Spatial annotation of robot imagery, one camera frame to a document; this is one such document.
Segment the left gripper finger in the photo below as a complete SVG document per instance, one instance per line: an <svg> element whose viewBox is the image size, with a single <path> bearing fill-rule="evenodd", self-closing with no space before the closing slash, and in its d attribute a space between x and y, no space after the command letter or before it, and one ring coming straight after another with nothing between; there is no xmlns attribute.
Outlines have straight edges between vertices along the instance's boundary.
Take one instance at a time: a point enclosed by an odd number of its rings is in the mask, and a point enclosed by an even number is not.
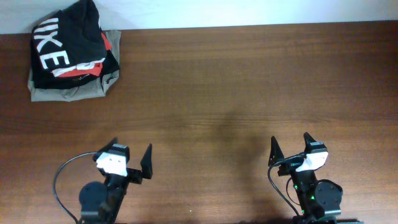
<svg viewBox="0 0 398 224"><path fill-rule="evenodd" d="M149 144L142 159L141 159L141 172L143 179L151 179L153 175L152 168L152 144Z"/></svg>
<svg viewBox="0 0 398 224"><path fill-rule="evenodd" d="M102 147L99 151L96 151L95 153L94 153L94 155L93 155L93 160L94 161L97 161L97 159L100 157L100 155L103 153L103 152L108 152L111 148L112 148L112 146L114 145L114 144L117 144L118 143L118 139L117 138L113 138L109 143L107 143L107 145L105 145L104 147Z"/></svg>

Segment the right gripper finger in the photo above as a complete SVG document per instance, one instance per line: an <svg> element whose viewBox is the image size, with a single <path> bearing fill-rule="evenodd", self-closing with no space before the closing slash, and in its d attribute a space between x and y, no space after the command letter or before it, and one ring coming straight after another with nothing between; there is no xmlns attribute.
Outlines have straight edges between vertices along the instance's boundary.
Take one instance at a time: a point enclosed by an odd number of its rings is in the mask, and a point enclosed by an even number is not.
<svg viewBox="0 0 398 224"><path fill-rule="evenodd" d="M311 151L315 147L313 143L316 143L316 140L314 140L314 138L312 138L312 136L308 132L305 132L303 134L303 138L305 141L305 153L311 153Z"/></svg>
<svg viewBox="0 0 398 224"><path fill-rule="evenodd" d="M268 166L270 167L284 159L285 159L285 157L284 157L283 152L279 146L279 143L276 140L276 137L272 136L271 137L271 151L270 151Z"/></svg>

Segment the dark green t-shirt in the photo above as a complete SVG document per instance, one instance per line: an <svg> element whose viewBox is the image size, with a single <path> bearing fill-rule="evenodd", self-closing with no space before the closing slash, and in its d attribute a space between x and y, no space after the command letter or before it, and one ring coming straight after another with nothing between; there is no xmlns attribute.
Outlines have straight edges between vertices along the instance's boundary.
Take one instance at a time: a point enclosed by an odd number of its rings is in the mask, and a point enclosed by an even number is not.
<svg viewBox="0 0 398 224"><path fill-rule="evenodd" d="M32 43L43 70L74 69L105 59L100 15L92 0L81 0L32 29Z"/></svg>

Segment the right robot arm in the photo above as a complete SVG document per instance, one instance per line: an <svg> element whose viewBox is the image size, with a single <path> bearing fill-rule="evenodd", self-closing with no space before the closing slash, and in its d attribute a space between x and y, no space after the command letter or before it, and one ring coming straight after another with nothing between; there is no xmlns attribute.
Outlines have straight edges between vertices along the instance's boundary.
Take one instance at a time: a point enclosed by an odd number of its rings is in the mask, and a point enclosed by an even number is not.
<svg viewBox="0 0 398 224"><path fill-rule="evenodd" d="M271 151L267 178L274 190L294 211L294 223L310 224L354 224L356 219L339 220L343 188L328 179L318 180L315 171L326 164L328 149L308 132L303 134L305 149L296 155L285 157L275 136L271 137ZM278 168L277 175L289 176L287 183L293 183L300 210L293 204L291 196L284 195L272 180L271 171Z"/></svg>

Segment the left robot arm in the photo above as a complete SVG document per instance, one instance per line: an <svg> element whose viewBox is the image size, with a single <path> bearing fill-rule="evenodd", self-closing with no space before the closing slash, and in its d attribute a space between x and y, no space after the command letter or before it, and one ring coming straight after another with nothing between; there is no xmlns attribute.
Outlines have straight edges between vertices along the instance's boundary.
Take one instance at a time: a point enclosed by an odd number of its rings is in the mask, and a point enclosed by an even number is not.
<svg viewBox="0 0 398 224"><path fill-rule="evenodd" d="M129 147L119 144L116 138L94 153L93 161L105 180L90 182L80 190L78 223L114 223L129 184L141 184L144 179L152 178L151 144L141 159L140 169L128 168L129 160Z"/></svg>

